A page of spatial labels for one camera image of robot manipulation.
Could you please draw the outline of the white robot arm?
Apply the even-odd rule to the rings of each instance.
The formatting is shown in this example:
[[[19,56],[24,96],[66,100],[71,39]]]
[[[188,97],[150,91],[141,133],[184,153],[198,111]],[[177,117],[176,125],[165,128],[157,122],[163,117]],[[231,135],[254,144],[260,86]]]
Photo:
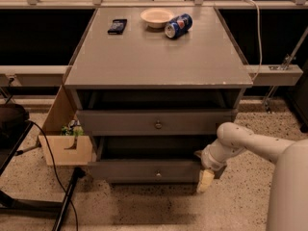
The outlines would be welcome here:
[[[222,123],[215,141],[194,152],[202,164],[197,190],[205,192],[227,160],[245,151],[275,165],[266,231],[308,231],[308,140],[263,136],[232,122]]]

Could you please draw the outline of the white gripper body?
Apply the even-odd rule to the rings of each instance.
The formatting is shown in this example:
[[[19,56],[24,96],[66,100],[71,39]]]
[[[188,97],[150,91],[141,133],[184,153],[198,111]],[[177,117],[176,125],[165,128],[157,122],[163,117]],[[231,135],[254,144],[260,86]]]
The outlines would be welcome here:
[[[228,159],[236,155],[236,149],[223,145],[220,141],[208,144],[201,152],[201,164],[213,172],[226,166]]]

